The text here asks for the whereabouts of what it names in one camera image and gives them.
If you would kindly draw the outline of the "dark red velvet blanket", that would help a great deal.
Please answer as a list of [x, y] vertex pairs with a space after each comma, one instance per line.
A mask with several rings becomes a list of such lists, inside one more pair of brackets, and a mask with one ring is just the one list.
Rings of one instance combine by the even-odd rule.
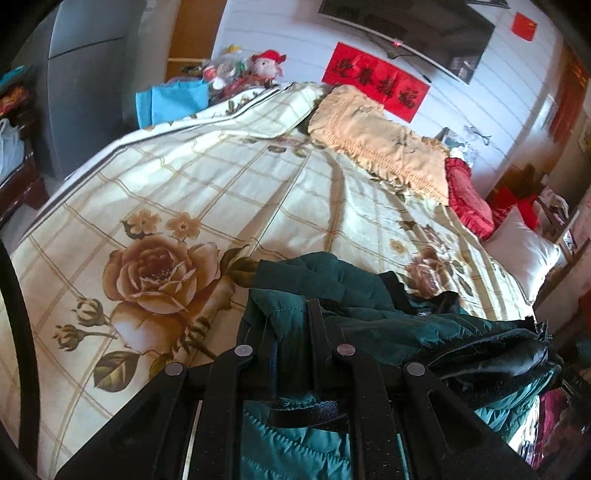
[[539, 417], [533, 453], [526, 460], [534, 471], [562, 448], [581, 444], [590, 429], [590, 409], [577, 396], [568, 396], [562, 389], [540, 396]]

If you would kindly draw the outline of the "grey refrigerator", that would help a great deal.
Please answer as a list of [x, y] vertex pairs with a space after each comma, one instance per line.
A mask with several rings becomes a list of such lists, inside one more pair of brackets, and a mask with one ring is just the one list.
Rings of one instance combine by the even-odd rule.
[[33, 30], [12, 65], [32, 69], [40, 169], [63, 180], [123, 135], [124, 61], [143, 1], [63, 1]]

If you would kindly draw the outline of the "light blue cloth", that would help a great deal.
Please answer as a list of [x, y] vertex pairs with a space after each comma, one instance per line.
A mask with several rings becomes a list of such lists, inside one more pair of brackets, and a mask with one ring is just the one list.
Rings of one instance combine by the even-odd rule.
[[202, 80], [160, 84], [135, 94], [135, 112], [140, 128], [174, 122], [208, 107], [209, 91]]

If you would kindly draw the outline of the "wall-mounted black television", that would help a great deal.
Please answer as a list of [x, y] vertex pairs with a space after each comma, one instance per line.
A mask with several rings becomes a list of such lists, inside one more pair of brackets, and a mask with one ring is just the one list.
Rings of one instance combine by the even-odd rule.
[[324, 1], [322, 16], [393, 43], [468, 84], [495, 25], [467, 1]]

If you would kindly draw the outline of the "pink plush toy red hat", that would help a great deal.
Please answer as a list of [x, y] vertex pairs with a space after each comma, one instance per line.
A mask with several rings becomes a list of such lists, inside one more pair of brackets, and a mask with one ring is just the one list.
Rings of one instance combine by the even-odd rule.
[[283, 76], [283, 63], [287, 56], [276, 50], [266, 50], [250, 57], [246, 82], [252, 86], [273, 87], [276, 77]]

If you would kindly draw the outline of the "dark green quilted jacket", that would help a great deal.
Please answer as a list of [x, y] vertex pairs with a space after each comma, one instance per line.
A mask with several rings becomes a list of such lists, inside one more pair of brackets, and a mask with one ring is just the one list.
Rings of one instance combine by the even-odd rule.
[[[532, 318], [467, 314], [455, 292], [408, 293], [325, 252], [242, 257], [228, 274], [249, 292], [238, 348], [249, 356], [242, 479], [532, 479], [510, 447], [560, 370]], [[339, 395], [315, 395], [308, 302], [320, 300], [342, 360]], [[279, 342], [276, 397], [259, 388], [264, 332]]]

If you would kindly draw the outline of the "framed photo at headboard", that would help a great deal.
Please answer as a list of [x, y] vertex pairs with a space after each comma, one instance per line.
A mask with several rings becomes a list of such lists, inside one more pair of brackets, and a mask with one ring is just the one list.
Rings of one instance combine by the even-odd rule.
[[464, 137], [451, 130], [443, 128], [436, 136], [450, 151], [450, 157], [463, 160], [470, 168], [473, 168], [479, 157], [479, 151]]

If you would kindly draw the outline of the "cream floral bed quilt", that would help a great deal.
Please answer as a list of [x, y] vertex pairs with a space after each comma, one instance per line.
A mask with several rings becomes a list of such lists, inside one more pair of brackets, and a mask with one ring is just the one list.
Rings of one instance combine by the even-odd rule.
[[43, 209], [11, 260], [40, 381], [37, 471], [51, 479], [157, 369], [235, 342], [242, 257], [324, 251], [476, 317], [532, 314], [515, 278], [447, 206], [308, 135], [314, 83], [135, 131]]

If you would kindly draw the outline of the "white pillow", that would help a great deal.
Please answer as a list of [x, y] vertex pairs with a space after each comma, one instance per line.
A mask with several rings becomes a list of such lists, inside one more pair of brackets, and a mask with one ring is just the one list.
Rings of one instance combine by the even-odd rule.
[[530, 229], [517, 206], [509, 210], [484, 247], [515, 278], [530, 304], [560, 258], [560, 248]]

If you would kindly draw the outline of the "red heart-shaped cushion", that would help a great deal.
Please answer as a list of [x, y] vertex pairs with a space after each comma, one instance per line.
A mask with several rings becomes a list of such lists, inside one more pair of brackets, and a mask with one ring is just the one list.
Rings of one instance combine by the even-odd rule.
[[480, 240], [487, 240], [495, 231], [489, 204], [476, 191], [468, 164], [457, 157], [445, 163], [449, 205], [461, 223]]

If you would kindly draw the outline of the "yellow frilled pillow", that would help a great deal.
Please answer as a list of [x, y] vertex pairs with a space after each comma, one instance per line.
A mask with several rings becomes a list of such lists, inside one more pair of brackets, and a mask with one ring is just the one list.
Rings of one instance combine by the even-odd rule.
[[449, 149], [389, 120], [381, 104], [352, 85], [335, 87], [322, 99], [308, 122], [308, 135], [383, 180], [449, 203]]

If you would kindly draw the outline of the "red banner with characters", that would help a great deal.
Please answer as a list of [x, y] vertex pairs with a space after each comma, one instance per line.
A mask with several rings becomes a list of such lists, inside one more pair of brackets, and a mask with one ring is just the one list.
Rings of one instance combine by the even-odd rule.
[[408, 123], [430, 89], [427, 83], [405, 70], [344, 43], [335, 47], [322, 82], [355, 86]]

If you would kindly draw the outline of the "wooden chair with floral cushion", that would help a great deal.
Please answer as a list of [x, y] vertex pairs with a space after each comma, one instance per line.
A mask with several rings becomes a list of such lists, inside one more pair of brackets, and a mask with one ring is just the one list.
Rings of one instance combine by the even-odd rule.
[[535, 309], [548, 299], [590, 250], [590, 235], [575, 232], [576, 227], [582, 225], [583, 209], [583, 202], [570, 207], [564, 197], [548, 186], [535, 199], [534, 210], [539, 219], [537, 232], [559, 249], [559, 259], [546, 276], [534, 303]]

